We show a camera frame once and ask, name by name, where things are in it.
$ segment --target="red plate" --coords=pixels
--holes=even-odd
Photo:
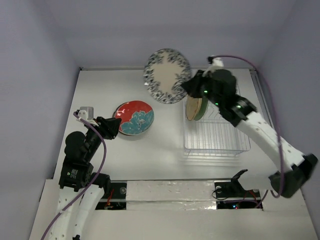
[[[121,118],[119,132],[125,135],[139,135],[147,131],[154,121],[152,107],[144,101],[129,101],[123,103],[114,113],[115,118]]]

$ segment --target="black and white patterned plate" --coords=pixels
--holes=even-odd
[[[162,104],[174,104],[182,100],[187,92],[181,84],[191,77],[189,61],[171,48],[153,53],[143,70],[144,85],[149,94]]]

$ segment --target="wooden plate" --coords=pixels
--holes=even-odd
[[[197,115],[193,118],[193,120],[200,120],[206,113],[208,107],[208,98],[202,98],[201,107]]]
[[[186,99],[186,118],[191,121],[195,118],[201,108],[202,98],[188,96]]]

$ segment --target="wire dish rack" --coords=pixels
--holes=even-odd
[[[187,98],[183,100],[184,155],[195,157],[235,157],[249,151],[249,137],[236,129],[208,103],[205,115],[189,121],[186,115]]]

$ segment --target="light purple wall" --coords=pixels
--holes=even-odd
[[[270,82],[283,136],[320,158],[320,1],[298,0],[261,71]],[[320,164],[302,191],[320,236]]]
[[[259,63],[295,0],[46,0],[81,67],[141,67],[161,48]],[[229,60],[228,66],[246,67]]]
[[[0,238],[27,240],[79,68],[42,0],[0,6]]]

